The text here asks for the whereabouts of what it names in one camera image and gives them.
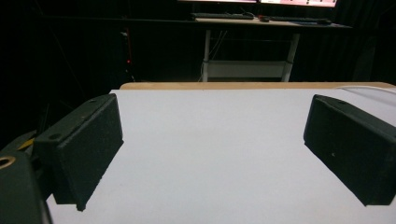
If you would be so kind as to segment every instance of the white desk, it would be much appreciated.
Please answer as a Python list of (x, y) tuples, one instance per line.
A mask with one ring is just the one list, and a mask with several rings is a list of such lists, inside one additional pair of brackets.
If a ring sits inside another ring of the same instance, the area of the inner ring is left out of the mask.
[[(269, 21), (262, 22), (254, 20), (224, 20), (224, 19), (196, 19), (204, 23), (238, 23), (245, 25), (260, 26), (284, 26), (284, 27), (301, 27), (302, 25), (288, 21)], [(345, 27), (338, 24), (332, 24), (328, 27)], [(285, 61), (276, 62), (245, 62), (245, 61), (215, 61), (209, 59), (211, 30), (206, 30), (205, 36), (205, 55), (203, 62), (203, 82), (207, 82), (209, 77), (280, 77), (282, 82), (288, 82), (290, 79), (291, 69), (294, 63), (294, 56), (298, 47), (300, 34), (295, 33), (290, 40), (288, 57)]]
[(380, 91), (114, 91), (124, 145), (80, 213), (62, 223), (396, 223), (396, 203), (367, 206), (304, 145), (313, 94), (396, 125)]

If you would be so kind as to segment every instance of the dark wall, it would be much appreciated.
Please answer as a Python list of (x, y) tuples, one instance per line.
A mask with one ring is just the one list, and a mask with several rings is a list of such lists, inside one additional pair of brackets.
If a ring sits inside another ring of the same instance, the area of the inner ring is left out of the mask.
[[(378, 26), (381, 29), (396, 30), (396, 4), (385, 7)], [(396, 42), (395, 35), (381, 35), (378, 38), (374, 52), (374, 66), (371, 80), (384, 81), (396, 85)]]
[[(393, 0), (340, 0), (337, 8), (330, 10), (273, 5), (193, 5), (179, 4), (176, 0), (1, 1), (0, 148), (18, 135), (45, 129), (85, 100), (117, 89), (133, 77), (137, 81), (197, 81), (200, 77), (203, 30), (48, 27), (35, 24), (32, 21), (35, 14), (180, 21), (189, 20), (192, 11), (240, 13), (243, 7), (254, 14), (326, 17), (345, 25), (375, 28), (378, 18), (392, 4)], [(129, 43), (122, 35), (126, 32), (130, 34)], [(229, 32), (226, 37), (217, 59), (280, 60), (288, 51), (284, 41), (288, 36)], [(255, 41), (266, 37), (280, 41), (269, 45)], [(291, 80), (392, 81), (394, 61), (384, 56), (391, 48), (381, 42), (381, 49), (375, 51), (376, 43), (370, 37), (303, 35)]]

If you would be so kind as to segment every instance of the desk leg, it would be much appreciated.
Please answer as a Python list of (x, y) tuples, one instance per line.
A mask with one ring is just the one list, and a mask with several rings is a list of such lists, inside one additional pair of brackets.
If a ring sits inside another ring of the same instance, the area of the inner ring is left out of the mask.
[(209, 66), (209, 49), (210, 47), (210, 30), (206, 31), (206, 38), (205, 38), (205, 57), (204, 57), (204, 68), (203, 68), (203, 73), (202, 73), (202, 81), (207, 82), (207, 67)]
[(288, 59), (285, 61), (285, 66), (282, 72), (282, 82), (289, 82), (291, 69), (294, 63), (294, 56), (296, 54), (299, 39), (300, 39), (299, 34), (293, 35), (293, 39), (291, 40), (291, 44), (290, 44)]

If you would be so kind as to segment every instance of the white cable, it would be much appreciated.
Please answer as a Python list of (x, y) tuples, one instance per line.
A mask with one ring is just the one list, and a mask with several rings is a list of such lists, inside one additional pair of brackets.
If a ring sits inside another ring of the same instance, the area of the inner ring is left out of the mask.
[(341, 87), (336, 87), (336, 89), (341, 89), (344, 91), (347, 91), (347, 90), (372, 90), (372, 91), (382, 91), (382, 92), (396, 95), (396, 91), (392, 91), (392, 90), (388, 90), (388, 89), (380, 88), (380, 87), (372, 87), (372, 86), (341, 86)]
[(201, 63), (201, 76), (199, 77), (199, 79), (198, 79), (197, 82), (200, 82), (200, 81), (201, 81), (202, 76), (204, 75), (203, 72), (204, 72), (204, 63)]
[(218, 46), (219, 41), (221, 40), (222, 33), (223, 33), (223, 32), (220, 31), (219, 38), (218, 38), (218, 40), (216, 41), (216, 44), (213, 46), (212, 50), (209, 51), (209, 55), (212, 54), (212, 53), (213, 53), (213, 50), (215, 50), (216, 47)]
[(218, 45), (218, 48), (216, 49), (215, 53), (214, 53), (213, 56), (212, 56), (212, 60), (215, 58), (216, 54), (218, 53), (218, 50), (219, 50), (219, 48), (220, 48), (220, 46), (221, 46), (221, 43), (222, 43), (223, 40), (224, 40), (224, 37), (227, 35), (227, 32), (228, 32), (228, 31), (226, 31), (226, 32), (224, 33), (223, 37), (221, 38), (221, 40), (220, 40), (220, 42), (219, 42), (219, 45)]

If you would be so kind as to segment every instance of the cable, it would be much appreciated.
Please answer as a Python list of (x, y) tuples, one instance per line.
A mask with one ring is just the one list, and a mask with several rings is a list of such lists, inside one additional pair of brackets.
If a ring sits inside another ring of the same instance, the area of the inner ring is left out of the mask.
[(341, 86), (341, 87), (336, 87), (336, 89), (341, 89), (344, 91), (348, 90), (372, 90), (372, 91), (382, 91), (386, 92), (389, 94), (394, 94), (396, 95), (396, 91), (388, 90), (385, 88), (380, 88), (380, 87), (372, 87), (372, 86)]
[(249, 15), (249, 16), (255, 18), (253, 13), (245, 11), (242, 7), (240, 7), (240, 9), (244, 12), (244, 13), (242, 13), (242, 15)]
[[(41, 6), (38, 4), (37, 0), (35, 0), (35, 4), (37, 5), (40, 14), (43, 16), (43, 15), (44, 15), (44, 12), (43, 12), (43, 10), (41, 9)], [(78, 79), (77, 79), (76, 73), (74, 72), (74, 70), (73, 70), (73, 68), (72, 68), (72, 66), (71, 66), (71, 64), (70, 64), (70, 62), (67, 60), (66, 54), (64, 53), (64, 48), (62, 47), (62, 45), (61, 45), (61, 43), (60, 43), (60, 41), (59, 41), (59, 39), (58, 39), (58, 36), (55, 34), (55, 32), (53, 32), (53, 30), (52, 30), (51, 27), (49, 27), (49, 30), (51, 31), (51, 33), (52, 33), (52, 35), (53, 35), (53, 38), (55, 39), (55, 42), (56, 42), (56, 44), (57, 44), (59, 50), (61, 51), (62, 56), (64, 57), (64, 60), (65, 60), (65, 62), (66, 62), (66, 65), (67, 65), (68, 69), (70, 70), (70, 73), (71, 73), (73, 79), (76, 81), (76, 84), (77, 84), (77, 86), (78, 86), (78, 89), (79, 89), (79, 91), (81, 92), (82, 98), (83, 98), (84, 100), (87, 100), (88, 98), (87, 98), (87, 96), (86, 96), (86, 94), (85, 94), (85, 91), (82, 89), (82, 86), (81, 86), (81, 84), (79, 83), (79, 81), (78, 81)]]
[(222, 36), (222, 31), (220, 31), (220, 35), (219, 35), (219, 38), (218, 38), (218, 40), (216, 41), (216, 44), (215, 44), (215, 46), (213, 46), (213, 48), (212, 48), (212, 50), (210, 50), (209, 51), (209, 55), (213, 52), (213, 50), (218, 46), (218, 44), (219, 44), (219, 41), (221, 40), (221, 36)]
[(199, 77), (197, 82), (200, 82), (204, 76), (204, 62), (201, 63), (201, 76)]
[(219, 50), (219, 48), (220, 48), (220, 46), (221, 46), (221, 43), (222, 43), (223, 40), (224, 40), (224, 37), (227, 35), (227, 32), (228, 32), (228, 31), (226, 31), (226, 32), (224, 33), (224, 35), (223, 35), (222, 37), (220, 37), (220, 42), (219, 42), (218, 48), (216, 49), (215, 53), (213, 54), (212, 60), (215, 58), (216, 54), (218, 53), (218, 50)]

